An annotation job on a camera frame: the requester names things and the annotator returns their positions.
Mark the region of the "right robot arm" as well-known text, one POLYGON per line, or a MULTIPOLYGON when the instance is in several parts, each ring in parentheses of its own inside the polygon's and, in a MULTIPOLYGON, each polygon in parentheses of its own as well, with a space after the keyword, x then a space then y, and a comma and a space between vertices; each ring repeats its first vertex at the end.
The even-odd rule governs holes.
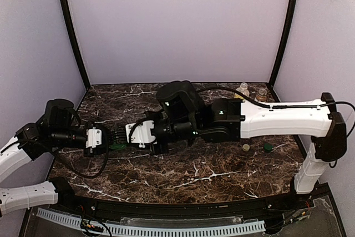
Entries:
POLYGON ((349 130, 330 93, 295 103, 257 102, 246 96, 205 104, 191 82, 173 81, 161 87, 156 100, 162 111, 145 124, 147 140, 166 145, 201 138, 209 143, 234 142, 267 135, 309 135, 311 145, 292 192, 309 194, 327 165, 347 151, 349 130))

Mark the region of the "green soda bottle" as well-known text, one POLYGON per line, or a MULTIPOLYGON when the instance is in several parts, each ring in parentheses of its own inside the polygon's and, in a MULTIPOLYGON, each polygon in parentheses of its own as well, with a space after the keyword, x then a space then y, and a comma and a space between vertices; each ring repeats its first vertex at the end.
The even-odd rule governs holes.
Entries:
POLYGON ((109 146, 111 150, 124 150, 126 149, 126 147, 127 147, 127 143, 123 143, 123 144, 114 143, 109 146))

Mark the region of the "coffee latte bottle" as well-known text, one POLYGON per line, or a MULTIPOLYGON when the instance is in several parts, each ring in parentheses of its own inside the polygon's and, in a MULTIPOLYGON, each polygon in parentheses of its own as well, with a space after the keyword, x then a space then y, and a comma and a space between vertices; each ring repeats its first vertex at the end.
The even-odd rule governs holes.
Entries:
POLYGON ((257 102, 267 102, 267 90, 265 88, 261 88, 258 90, 255 101, 257 102))

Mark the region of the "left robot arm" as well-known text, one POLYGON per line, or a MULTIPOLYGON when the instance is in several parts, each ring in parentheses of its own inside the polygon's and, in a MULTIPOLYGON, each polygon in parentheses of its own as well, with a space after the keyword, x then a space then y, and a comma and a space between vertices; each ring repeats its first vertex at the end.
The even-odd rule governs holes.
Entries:
MULTIPOLYGON (((21 127, 1 148, 1 180, 42 154, 56 156, 63 148, 81 149, 86 157, 103 154, 103 164, 93 175, 82 174, 64 160, 58 159, 67 169, 82 178, 95 179, 100 176, 109 157, 108 131, 96 124, 87 124, 84 128, 80 125, 80 117, 71 101, 49 100, 44 114, 35 123, 21 127)), ((74 190, 62 177, 30 186, 2 188, 1 215, 47 204, 70 205, 73 199, 74 190)))

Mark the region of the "green bottle cap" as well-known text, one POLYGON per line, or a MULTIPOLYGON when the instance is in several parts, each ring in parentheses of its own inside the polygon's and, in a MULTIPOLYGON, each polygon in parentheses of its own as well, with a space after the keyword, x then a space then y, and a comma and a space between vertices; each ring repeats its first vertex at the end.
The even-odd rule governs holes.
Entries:
POLYGON ((265 143, 263 149, 266 153, 270 153, 273 150, 273 145, 270 143, 265 143))

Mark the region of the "cream bottle cap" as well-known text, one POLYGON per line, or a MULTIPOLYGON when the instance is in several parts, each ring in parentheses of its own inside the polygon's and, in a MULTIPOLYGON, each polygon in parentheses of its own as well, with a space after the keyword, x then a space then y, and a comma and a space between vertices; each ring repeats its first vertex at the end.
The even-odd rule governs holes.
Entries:
POLYGON ((244 145, 242 146, 242 150, 245 151, 245 152, 247 152, 247 151, 250 150, 250 146, 249 146, 248 144, 244 144, 244 145))

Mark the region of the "yellow tea bottle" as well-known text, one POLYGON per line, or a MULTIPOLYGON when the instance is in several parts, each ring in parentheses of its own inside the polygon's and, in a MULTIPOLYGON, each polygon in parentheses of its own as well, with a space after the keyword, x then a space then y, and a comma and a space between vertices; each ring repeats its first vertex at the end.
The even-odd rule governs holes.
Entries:
MULTIPOLYGON (((242 82, 236 90, 238 92, 242 93, 244 96, 249 97, 250 92, 249 92, 248 88, 249 88, 248 84, 246 82, 242 82)), ((243 96, 241 96, 237 93, 234 94, 234 98, 245 99, 243 96)))

